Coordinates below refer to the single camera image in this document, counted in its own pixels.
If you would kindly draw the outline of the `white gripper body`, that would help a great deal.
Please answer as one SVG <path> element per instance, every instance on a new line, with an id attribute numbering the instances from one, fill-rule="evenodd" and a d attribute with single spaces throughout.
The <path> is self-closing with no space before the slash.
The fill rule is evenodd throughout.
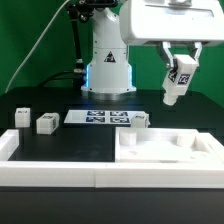
<path id="1" fill-rule="evenodd" d="M 224 11 L 218 0 L 127 0 L 119 16 L 127 45 L 224 42 Z"/>

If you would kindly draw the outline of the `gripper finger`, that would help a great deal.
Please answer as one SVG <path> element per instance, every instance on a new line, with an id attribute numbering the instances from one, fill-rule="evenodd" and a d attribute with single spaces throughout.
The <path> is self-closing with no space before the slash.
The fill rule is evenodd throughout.
<path id="1" fill-rule="evenodd" d="M 167 41 L 159 42 L 157 44 L 157 53 L 159 54 L 162 61 L 165 63 L 168 69 L 177 69 L 177 60 L 172 55 L 171 43 Z"/>
<path id="2" fill-rule="evenodd" d="M 199 58 L 202 52 L 201 42 L 189 42 L 187 44 L 187 70 L 189 72 L 195 72 L 199 67 Z"/>

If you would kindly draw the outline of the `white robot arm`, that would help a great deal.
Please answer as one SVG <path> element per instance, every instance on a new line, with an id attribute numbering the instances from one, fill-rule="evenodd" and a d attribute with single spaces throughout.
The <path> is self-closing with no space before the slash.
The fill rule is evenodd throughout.
<path id="1" fill-rule="evenodd" d="M 81 90 L 99 99 L 133 93 L 130 46 L 154 46 L 167 66 L 163 102 L 184 95 L 205 46 L 224 42 L 219 0 L 68 0 L 72 21 L 93 21 L 93 57 Z"/>

